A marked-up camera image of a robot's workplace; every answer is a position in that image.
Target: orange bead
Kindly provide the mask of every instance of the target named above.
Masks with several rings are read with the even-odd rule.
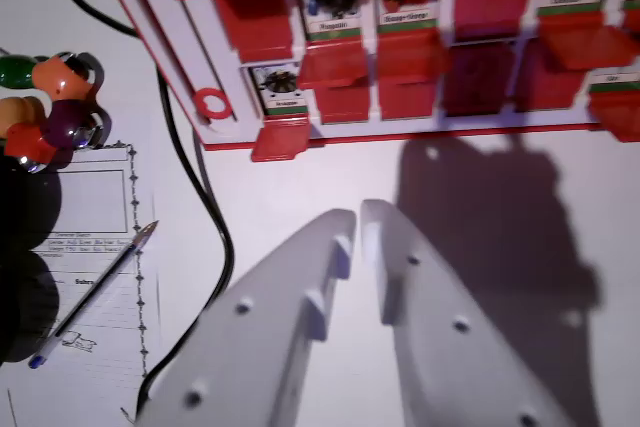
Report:
[[[7,138],[12,125],[41,124],[45,120],[44,108],[36,97],[7,97],[0,99],[0,138]]]
[[[92,87],[58,56],[36,64],[31,77],[35,88],[44,90],[51,100],[84,100]]]

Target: screw hole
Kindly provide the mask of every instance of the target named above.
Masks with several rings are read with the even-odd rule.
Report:
[[[522,427],[537,427],[538,421],[533,415],[522,414],[520,416],[520,425],[522,425]]]
[[[195,390],[187,392],[187,395],[184,396],[184,405],[188,409],[193,409],[199,406],[202,403],[202,395]]]
[[[453,321],[453,328],[461,334],[466,334],[471,330],[469,321],[465,317],[457,317]]]
[[[245,315],[251,311],[253,307],[253,302],[251,299],[243,299],[236,304],[236,314]]]

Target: toy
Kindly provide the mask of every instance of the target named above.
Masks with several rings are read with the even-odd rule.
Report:
[[[600,128],[589,85],[634,63],[624,29],[640,32],[637,0],[121,1],[205,149],[254,160],[417,133]],[[270,91],[252,78],[262,68],[296,89]],[[202,122],[207,89],[224,118]],[[269,104],[280,96],[291,111]]]
[[[36,88],[52,100],[48,118],[34,97],[0,100],[0,138],[5,155],[16,157],[28,172],[44,169],[59,149],[91,148],[102,131],[102,119],[88,82],[92,68],[69,52],[51,58],[0,57],[0,85],[10,89]]]

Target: red ring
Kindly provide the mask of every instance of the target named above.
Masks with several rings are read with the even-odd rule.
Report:
[[[221,112],[213,112],[212,110],[209,110],[207,108],[207,103],[204,101],[204,99],[206,97],[209,97],[210,95],[217,97],[224,102],[224,110],[222,110]],[[221,90],[214,89],[213,87],[200,89],[198,92],[196,92],[196,94],[193,96],[193,102],[196,104],[196,109],[198,110],[198,112],[209,119],[224,120],[228,117],[231,117],[231,115],[233,114],[233,109],[231,108],[231,104],[229,103],[229,99],[227,99],[225,93]]]

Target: green bead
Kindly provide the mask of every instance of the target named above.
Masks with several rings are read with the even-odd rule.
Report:
[[[33,89],[31,71],[38,61],[26,55],[0,57],[0,86],[7,89]]]

